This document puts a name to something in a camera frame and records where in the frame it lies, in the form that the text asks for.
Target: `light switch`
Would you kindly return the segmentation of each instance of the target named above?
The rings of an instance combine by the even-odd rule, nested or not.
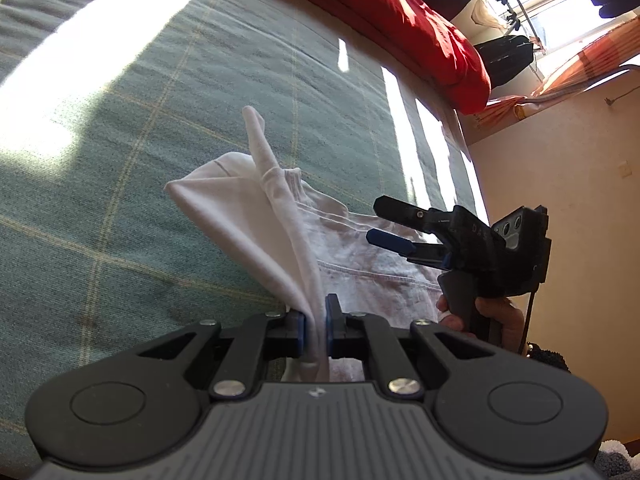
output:
[[[626,176],[631,175],[631,166],[626,160],[623,160],[618,164],[618,171],[620,172],[620,178],[625,178]]]

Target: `green blanket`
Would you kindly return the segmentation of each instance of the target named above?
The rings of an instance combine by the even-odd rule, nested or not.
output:
[[[452,110],[305,0],[0,0],[0,472],[37,464],[22,416],[51,376],[194,320],[284,308],[162,191],[248,151],[243,105],[281,165],[372,214],[380,194],[413,200],[415,178],[445,206],[416,98],[475,210]],[[398,139],[417,154],[410,178]]]

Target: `black sleeve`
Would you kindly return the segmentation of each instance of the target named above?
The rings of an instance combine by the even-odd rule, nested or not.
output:
[[[535,361],[539,361],[546,365],[553,366],[555,368],[560,368],[565,372],[569,372],[569,367],[564,362],[564,357],[562,357],[558,352],[552,352],[551,350],[543,350],[535,343],[529,343],[529,351],[527,352],[527,357],[533,359]]]

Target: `black cable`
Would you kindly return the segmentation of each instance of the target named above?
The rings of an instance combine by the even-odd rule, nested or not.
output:
[[[522,351],[524,350],[524,345],[527,344],[527,332],[529,332],[529,322],[531,321],[531,311],[533,309],[533,298],[535,298],[536,293],[531,292],[529,294],[529,304],[527,305],[527,317],[524,320],[524,330],[522,332],[522,340],[520,341],[520,347],[518,348],[518,354],[522,355]]]

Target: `gray ribbed panel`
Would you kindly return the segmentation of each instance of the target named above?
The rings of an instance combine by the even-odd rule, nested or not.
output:
[[[255,398],[216,406],[185,446],[125,472],[85,473],[47,464],[34,480],[493,480],[528,479],[473,462],[451,448],[423,410],[382,399],[371,384],[265,384]],[[539,475],[596,480],[586,465]]]

